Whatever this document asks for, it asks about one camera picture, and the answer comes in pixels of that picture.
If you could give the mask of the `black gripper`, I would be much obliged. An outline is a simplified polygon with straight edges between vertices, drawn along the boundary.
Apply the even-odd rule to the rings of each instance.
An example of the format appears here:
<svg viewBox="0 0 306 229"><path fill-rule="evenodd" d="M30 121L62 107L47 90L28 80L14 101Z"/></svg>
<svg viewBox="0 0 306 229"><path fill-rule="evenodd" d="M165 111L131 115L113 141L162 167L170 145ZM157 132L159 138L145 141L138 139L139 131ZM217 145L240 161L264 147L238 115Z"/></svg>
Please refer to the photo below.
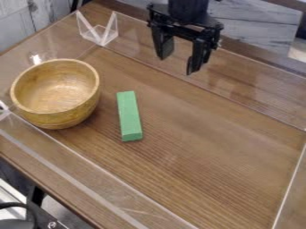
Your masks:
<svg viewBox="0 0 306 229"><path fill-rule="evenodd" d="M165 60L175 50L174 37L193 41L187 75L198 72L210 60L209 42L218 42L223 24L209 14L209 3L149 3L149 27L158 57Z"/></svg>

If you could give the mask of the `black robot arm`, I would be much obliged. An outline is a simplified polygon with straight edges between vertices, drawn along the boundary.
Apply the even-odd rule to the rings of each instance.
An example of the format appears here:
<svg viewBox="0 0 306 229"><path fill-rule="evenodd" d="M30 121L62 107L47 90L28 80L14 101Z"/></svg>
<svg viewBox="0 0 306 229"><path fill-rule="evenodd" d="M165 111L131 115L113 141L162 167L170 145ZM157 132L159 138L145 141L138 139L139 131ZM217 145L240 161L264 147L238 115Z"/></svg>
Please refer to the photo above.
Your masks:
<svg viewBox="0 0 306 229"><path fill-rule="evenodd" d="M207 13L210 0L167 0L166 4L147 4L147 26L153 32L157 56L165 60L175 51L175 37L193 43L187 59L187 75L201 70L211 51L221 44L223 24Z"/></svg>

